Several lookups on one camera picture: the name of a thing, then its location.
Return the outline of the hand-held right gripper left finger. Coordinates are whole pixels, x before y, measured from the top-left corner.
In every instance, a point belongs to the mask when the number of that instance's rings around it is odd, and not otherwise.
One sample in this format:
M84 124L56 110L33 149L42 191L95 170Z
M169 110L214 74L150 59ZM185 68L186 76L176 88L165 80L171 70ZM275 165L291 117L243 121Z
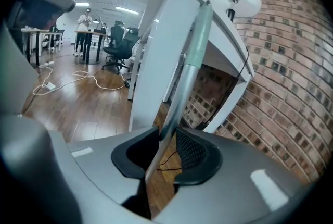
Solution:
M159 148L158 127L68 143L76 162L107 196L150 218L145 174Z

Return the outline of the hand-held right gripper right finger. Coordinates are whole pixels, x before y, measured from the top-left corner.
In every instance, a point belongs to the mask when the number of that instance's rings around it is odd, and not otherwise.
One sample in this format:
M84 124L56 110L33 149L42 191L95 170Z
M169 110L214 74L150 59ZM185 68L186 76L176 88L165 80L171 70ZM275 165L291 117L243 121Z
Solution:
M306 188L248 144L189 128L176 131L182 172L156 223L283 223Z

